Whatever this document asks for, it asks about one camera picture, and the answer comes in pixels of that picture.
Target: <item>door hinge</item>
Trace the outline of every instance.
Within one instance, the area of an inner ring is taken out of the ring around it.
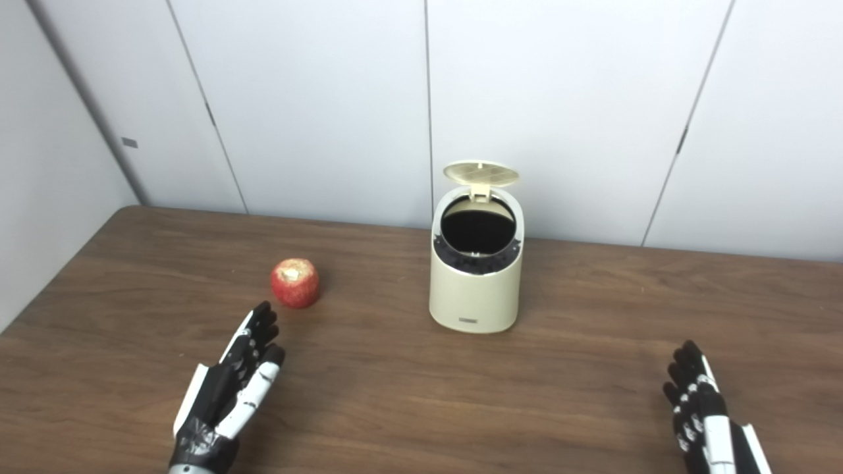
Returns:
[[[688,127],[685,127],[685,129],[682,131],[682,138],[679,139],[679,146],[676,147],[676,153],[675,154],[679,154],[679,152],[682,151],[682,145],[685,144],[685,136],[686,135],[688,135]]]
[[[213,112],[211,112],[211,106],[208,103],[205,103],[205,110],[208,111],[208,116],[211,117],[211,124],[215,127],[217,126],[217,121],[213,120]]]

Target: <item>apple stem area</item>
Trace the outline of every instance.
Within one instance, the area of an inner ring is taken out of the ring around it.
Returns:
[[[298,280],[298,274],[299,272],[295,268],[285,268],[282,271],[282,277],[288,282],[294,282]]]

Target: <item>lid hinge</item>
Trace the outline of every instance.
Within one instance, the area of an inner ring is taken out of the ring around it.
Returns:
[[[491,186],[488,183],[472,184],[470,198],[472,202],[488,203],[491,200]]]

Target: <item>apple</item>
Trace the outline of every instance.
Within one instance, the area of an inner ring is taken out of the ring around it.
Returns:
[[[272,292],[290,308],[305,308],[319,298],[319,274],[304,258],[288,258],[272,269]]]

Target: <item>white wall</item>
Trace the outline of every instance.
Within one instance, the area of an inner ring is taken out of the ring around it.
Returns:
[[[137,200],[24,0],[0,2],[0,331]]]
[[[422,0],[173,8],[250,212],[430,224]]]
[[[244,211],[166,0],[34,4],[146,203]]]
[[[843,261],[840,19],[735,3],[648,246]]]
[[[640,245],[728,0],[429,0],[442,168],[521,173],[528,235]]]

